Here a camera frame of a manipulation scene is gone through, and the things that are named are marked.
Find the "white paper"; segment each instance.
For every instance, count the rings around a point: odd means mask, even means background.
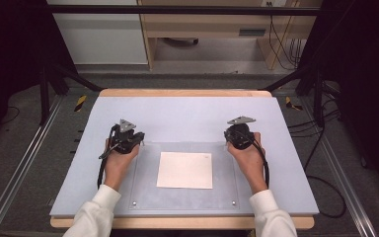
[[[157,187],[212,189],[211,154],[162,152]]]

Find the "person's left hand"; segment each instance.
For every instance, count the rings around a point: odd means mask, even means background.
[[[140,145],[134,146],[128,154],[120,154],[115,150],[110,152],[109,157],[107,157],[104,185],[111,187],[115,191],[119,190],[119,186],[127,173],[129,164],[138,154],[139,147]]]

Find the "yellow and black tape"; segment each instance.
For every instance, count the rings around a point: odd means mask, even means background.
[[[80,112],[82,109],[82,106],[84,105],[86,100],[86,96],[81,96],[78,100],[78,103],[76,103],[75,111],[74,112]]]
[[[297,111],[303,111],[302,106],[294,106],[293,104],[291,104],[291,99],[289,97],[285,97],[285,106],[287,108],[292,108],[292,109],[297,110]]]

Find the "white sweatshirt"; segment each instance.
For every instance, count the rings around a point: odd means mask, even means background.
[[[110,236],[114,207],[121,195],[108,186],[101,185],[91,201],[85,202],[64,237]],[[249,202],[255,215],[257,237],[297,236],[290,215],[278,208],[270,190],[253,195]]]

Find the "person's right hand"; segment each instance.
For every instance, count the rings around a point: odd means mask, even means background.
[[[261,146],[261,134],[254,132],[255,140]],[[236,149],[232,143],[227,142],[227,150],[235,157],[239,168],[251,186],[252,194],[267,190],[264,178],[264,160],[260,152],[254,145],[250,145],[245,150]]]

